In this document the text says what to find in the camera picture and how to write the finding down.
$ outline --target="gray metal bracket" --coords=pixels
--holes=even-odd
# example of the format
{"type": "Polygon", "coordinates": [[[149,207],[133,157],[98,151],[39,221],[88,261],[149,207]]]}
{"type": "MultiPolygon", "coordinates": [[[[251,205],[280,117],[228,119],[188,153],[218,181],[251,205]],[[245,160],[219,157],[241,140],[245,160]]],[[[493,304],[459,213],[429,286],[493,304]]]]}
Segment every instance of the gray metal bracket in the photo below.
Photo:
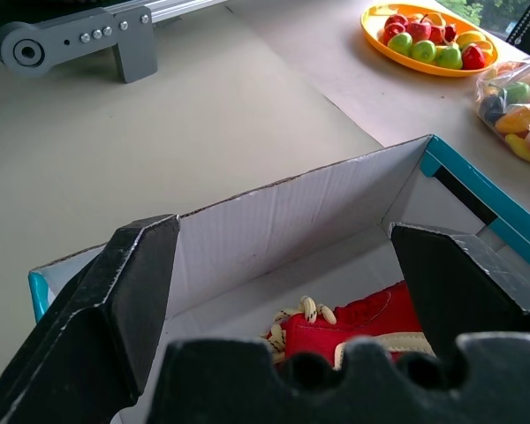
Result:
{"type": "Polygon", "coordinates": [[[35,25],[0,28],[0,60],[12,71],[38,77],[56,64],[112,47],[127,83],[157,72],[151,10],[138,6],[110,13],[98,8],[35,25]]]}

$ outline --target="beige shoelace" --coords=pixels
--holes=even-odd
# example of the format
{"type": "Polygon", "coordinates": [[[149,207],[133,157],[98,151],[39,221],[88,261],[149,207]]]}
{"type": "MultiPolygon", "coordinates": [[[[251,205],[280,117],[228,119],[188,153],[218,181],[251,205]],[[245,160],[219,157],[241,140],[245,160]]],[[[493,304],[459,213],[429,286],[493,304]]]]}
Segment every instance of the beige shoelace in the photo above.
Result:
{"type": "MultiPolygon", "coordinates": [[[[304,314],[308,322],[316,322],[318,314],[322,315],[326,322],[335,324],[337,322],[336,316],[332,310],[321,304],[316,303],[308,296],[300,298],[298,309],[283,309],[275,314],[273,321],[275,322],[269,333],[261,335],[262,338],[269,342],[273,350],[273,363],[278,364],[284,360],[284,349],[286,347],[286,330],[284,330],[279,322],[291,318],[296,314],[304,314]]],[[[424,337],[423,333],[392,333],[388,335],[373,337],[385,349],[391,352],[425,352],[433,355],[432,347],[424,337]]],[[[335,352],[335,368],[340,368],[342,359],[344,357],[345,343],[339,344],[335,352]]]]}
{"type": "Polygon", "coordinates": [[[279,322],[287,318],[291,318],[296,314],[304,314],[305,319],[311,323],[316,322],[318,314],[322,315],[330,324],[335,324],[337,322],[336,316],[329,307],[321,303],[317,304],[308,296],[303,296],[300,298],[298,309],[283,309],[279,311],[273,317],[274,324],[271,327],[270,335],[269,333],[261,335],[261,337],[269,342],[271,348],[273,349],[274,364],[284,360],[284,348],[286,347],[286,330],[281,328],[279,322]]]}

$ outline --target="shoe box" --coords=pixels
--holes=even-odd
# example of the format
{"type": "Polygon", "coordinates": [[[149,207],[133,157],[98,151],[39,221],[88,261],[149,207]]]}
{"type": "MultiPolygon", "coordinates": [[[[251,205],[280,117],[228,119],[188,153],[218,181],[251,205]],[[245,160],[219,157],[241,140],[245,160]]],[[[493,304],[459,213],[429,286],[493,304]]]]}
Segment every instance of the shoe box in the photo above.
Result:
{"type": "Polygon", "coordinates": [[[343,306],[404,279],[439,353],[480,329],[464,311],[518,286],[475,294],[475,275],[518,276],[530,299],[530,215],[432,135],[146,218],[30,272],[38,324],[0,378],[0,422],[145,422],[169,343],[255,341],[303,295],[343,306]]]}

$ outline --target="cardboard box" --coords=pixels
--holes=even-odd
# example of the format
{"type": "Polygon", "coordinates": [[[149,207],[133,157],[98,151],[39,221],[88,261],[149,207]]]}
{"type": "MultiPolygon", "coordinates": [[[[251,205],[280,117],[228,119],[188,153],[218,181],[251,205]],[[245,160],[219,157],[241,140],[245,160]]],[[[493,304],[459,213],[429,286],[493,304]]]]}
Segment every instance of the cardboard box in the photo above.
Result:
{"type": "MultiPolygon", "coordinates": [[[[255,339],[270,327],[276,311],[295,307],[304,294],[335,307],[401,281],[387,234],[391,223],[479,234],[530,279],[530,265],[487,227],[485,221],[498,216],[480,204],[471,187],[443,166],[434,167],[434,172],[445,170],[439,178],[425,175],[430,160],[447,163],[450,155],[464,161],[444,146],[435,136],[422,137],[180,216],[174,260],[169,258],[172,279],[163,330],[145,392],[113,422],[146,419],[165,346],[172,340],[255,339]],[[432,155],[428,143],[436,147],[432,155]],[[440,148],[444,157],[436,157],[440,148]]],[[[473,172],[470,164],[466,168],[473,172]]],[[[55,305],[67,282],[94,267],[103,249],[32,271],[36,307],[44,311],[55,305]]]]}

